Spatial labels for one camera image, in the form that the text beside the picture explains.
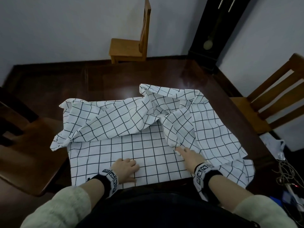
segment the wooden floor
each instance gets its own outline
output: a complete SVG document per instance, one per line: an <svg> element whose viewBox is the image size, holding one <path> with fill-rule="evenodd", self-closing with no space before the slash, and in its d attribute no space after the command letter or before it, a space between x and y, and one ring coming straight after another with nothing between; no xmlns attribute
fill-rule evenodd
<svg viewBox="0 0 304 228"><path fill-rule="evenodd" d="M82 98L80 86L83 82L82 72L84 68L89 66L98 67L109 62L17 66L4 87L41 117L62 120L62 109L58 105L67 98ZM236 92L231 90L229 84L225 85L225 76L218 76L216 80L229 96ZM273 182L255 183L251 187L251 191L269 195L272 193L271 189L269 189L269 192L264 190L269 188L269 184L276 184L276 176L271 168L265 170L263 174L269 175ZM46 193L41 197L32 197L0 180L1 227L19 227L28 214L51 199L53 195L52 193Z"/></svg>

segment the dark wooden table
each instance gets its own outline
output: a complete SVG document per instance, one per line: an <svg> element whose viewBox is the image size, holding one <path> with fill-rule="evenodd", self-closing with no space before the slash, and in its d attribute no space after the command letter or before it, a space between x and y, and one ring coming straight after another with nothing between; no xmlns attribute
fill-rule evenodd
<svg viewBox="0 0 304 228"><path fill-rule="evenodd" d="M90 67L85 71L88 101L139 97L141 83L200 90L222 122L239 139L256 171L273 164L274 158L245 117L214 80L192 60L154 60Z"/></svg>

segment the sleeve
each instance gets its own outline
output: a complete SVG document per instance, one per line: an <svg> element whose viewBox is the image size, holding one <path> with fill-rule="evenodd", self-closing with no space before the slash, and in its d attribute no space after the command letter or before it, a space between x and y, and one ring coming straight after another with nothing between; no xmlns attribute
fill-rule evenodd
<svg viewBox="0 0 304 228"><path fill-rule="evenodd" d="M72 228L91 212L91 201L86 191L69 186L28 215L20 228Z"/></svg>
<svg viewBox="0 0 304 228"><path fill-rule="evenodd" d="M253 195L246 198L235 208L233 213L258 223L261 228L297 227L278 204L263 195Z"/></svg>

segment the checkered cloth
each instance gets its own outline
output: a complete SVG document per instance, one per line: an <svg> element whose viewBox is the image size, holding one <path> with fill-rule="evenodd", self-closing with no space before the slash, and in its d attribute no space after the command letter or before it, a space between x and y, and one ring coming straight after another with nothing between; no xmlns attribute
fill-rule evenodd
<svg viewBox="0 0 304 228"><path fill-rule="evenodd" d="M136 185L189 177L174 152L177 146L201 153L242 187L249 184L253 162L243 159L246 151L199 90L140 84L139 91L143 97L94 102L70 98L60 105L63 131L51 149L67 146L73 185L127 157L141 166Z"/></svg>

